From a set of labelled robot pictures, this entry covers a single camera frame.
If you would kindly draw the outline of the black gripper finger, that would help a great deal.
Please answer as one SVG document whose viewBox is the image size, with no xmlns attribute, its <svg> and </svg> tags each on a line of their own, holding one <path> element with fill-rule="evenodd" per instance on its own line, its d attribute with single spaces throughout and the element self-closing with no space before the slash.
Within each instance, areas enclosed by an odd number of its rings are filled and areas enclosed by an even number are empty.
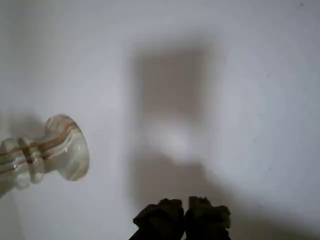
<svg viewBox="0 0 320 240">
<path fill-rule="evenodd" d="M 187 240 L 229 240 L 231 212 L 225 205 L 213 206 L 207 197 L 190 196 L 184 215 Z"/>
<path fill-rule="evenodd" d="M 130 240 L 181 240 L 185 232 L 183 203 L 164 198 L 142 209 L 133 223 L 138 230 Z"/>
</svg>

